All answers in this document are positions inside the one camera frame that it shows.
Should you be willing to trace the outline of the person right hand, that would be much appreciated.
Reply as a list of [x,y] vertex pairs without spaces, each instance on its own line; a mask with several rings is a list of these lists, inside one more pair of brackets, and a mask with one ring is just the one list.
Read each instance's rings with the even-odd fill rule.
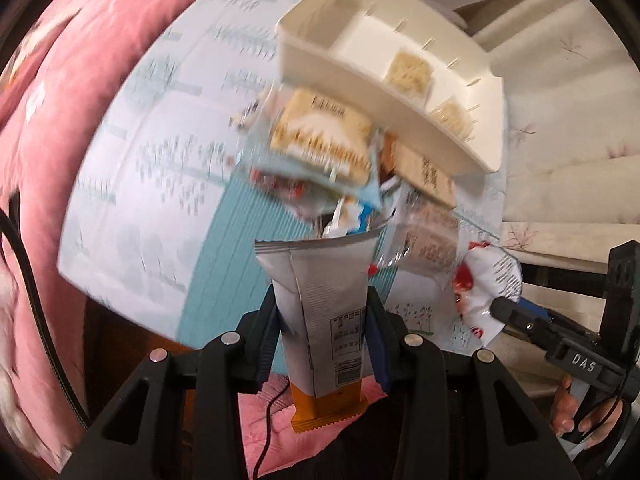
[[582,419],[577,418],[578,400],[570,394],[573,377],[565,375],[555,391],[550,414],[550,426],[559,438],[578,426],[579,432],[590,432],[585,442],[585,448],[592,448],[601,443],[613,430],[623,411],[623,404],[618,402],[613,408],[613,402],[608,401],[600,408],[596,408]]

